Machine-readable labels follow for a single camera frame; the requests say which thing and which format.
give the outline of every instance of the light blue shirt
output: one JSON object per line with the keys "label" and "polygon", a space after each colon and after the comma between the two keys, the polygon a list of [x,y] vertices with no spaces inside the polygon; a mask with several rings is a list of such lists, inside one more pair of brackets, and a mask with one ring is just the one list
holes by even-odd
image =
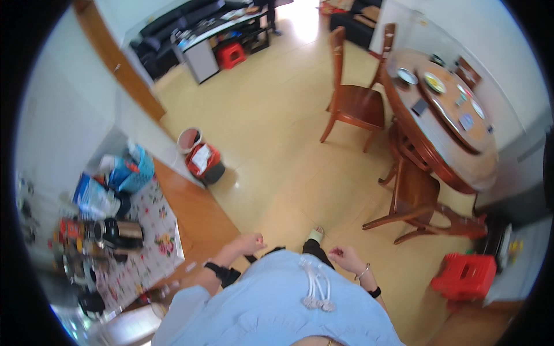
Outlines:
{"label": "light blue shirt", "polygon": [[302,259],[313,267],[322,263],[312,255],[281,250],[254,262],[214,297],[202,286],[177,292],[152,346],[284,346],[313,335],[344,345],[403,345],[381,305],[327,265],[321,269],[329,278],[335,310],[306,308],[302,301],[309,282]]}

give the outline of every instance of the hand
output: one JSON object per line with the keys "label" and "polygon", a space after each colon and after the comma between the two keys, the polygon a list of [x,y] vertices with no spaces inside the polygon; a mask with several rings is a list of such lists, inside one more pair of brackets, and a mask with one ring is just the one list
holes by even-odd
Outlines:
{"label": "hand", "polygon": [[356,275],[360,275],[367,268],[367,264],[360,259],[352,246],[335,246],[329,251],[329,259]]}
{"label": "hand", "polygon": [[229,244],[229,247],[239,255],[252,255],[268,246],[264,244],[264,237],[261,233],[250,233],[238,236]]}

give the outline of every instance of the round wooden table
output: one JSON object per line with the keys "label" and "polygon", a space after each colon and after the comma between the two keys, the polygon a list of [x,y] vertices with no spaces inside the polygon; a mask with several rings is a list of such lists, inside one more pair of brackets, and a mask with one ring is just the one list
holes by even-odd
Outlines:
{"label": "round wooden table", "polygon": [[[415,74],[418,85],[397,78],[398,68]],[[438,77],[446,92],[433,91],[424,81],[425,72]],[[462,193],[487,190],[496,181],[498,151],[486,114],[479,114],[472,100],[480,105],[468,86],[456,75],[429,61],[429,56],[412,49],[391,52],[381,69],[381,81],[400,130],[418,154],[446,184]],[[467,100],[455,104],[465,90]],[[428,103],[418,115],[412,107],[419,99]],[[464,128],[460,118],[473,124]]]}

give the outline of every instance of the silver bracelet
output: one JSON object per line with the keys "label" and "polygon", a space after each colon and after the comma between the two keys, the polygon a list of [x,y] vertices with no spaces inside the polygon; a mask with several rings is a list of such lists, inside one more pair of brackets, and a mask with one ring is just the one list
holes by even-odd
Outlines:
{"label": "silver bracelet", "polygon": [[367,273],[367,271],[368,271],[369,269],[370,269],[370,264],[369,264],[369,262],[368,262],[368,263],[367,263],[366,269],[365,269],[359,276],[356,275],[356,276],[354,277],[354,280],[359,280],[365,273]]}

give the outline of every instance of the mobile phone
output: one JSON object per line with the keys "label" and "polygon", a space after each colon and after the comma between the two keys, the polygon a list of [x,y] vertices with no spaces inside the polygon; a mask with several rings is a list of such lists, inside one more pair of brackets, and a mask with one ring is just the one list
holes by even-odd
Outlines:
{"label": "mobile phone", "polygon": [[428,104],[425,100],[419,99],[415,105],[413,105],[412,111],[414,111],[418,116],[421,116],[421,114],[423,114],[423,112],[427,109],[427,106]]}

